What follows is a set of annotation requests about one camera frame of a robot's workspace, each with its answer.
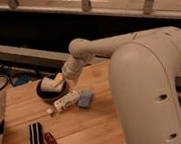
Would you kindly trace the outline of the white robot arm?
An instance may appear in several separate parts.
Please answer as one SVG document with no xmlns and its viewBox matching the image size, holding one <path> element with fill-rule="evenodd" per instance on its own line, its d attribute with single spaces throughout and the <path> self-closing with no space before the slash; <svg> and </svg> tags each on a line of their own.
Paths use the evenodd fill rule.
<svg viewBox="0 0 181 144">
<path fill-rule="evenodd" d="M 181 106 L 176 76 L 181 71 L 181 29 L 159 27 L 95 41 L 75 38 L 62 67 L 76 80 L 95 56 L 110 57 L 111 96 L 126 144 L 181 144 Z"/>
</svg>

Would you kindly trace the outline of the yellow gripper fingers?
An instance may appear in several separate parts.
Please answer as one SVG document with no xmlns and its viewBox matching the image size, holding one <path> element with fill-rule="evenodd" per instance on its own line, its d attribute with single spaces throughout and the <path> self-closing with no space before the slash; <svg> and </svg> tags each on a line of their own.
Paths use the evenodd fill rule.
<svg viewBox="0 0 181 144">
<path fill-rule="evenodd" d="M 56 75 L 56 77 L 54 78 L 54 81 L 53 81 L 53 85 L 56 87 L 58 86 L 59 84 L 61 84 L 63 82 L 63 80 L 65 79 L 63 73 L 58 73 Z"/>
</svg>

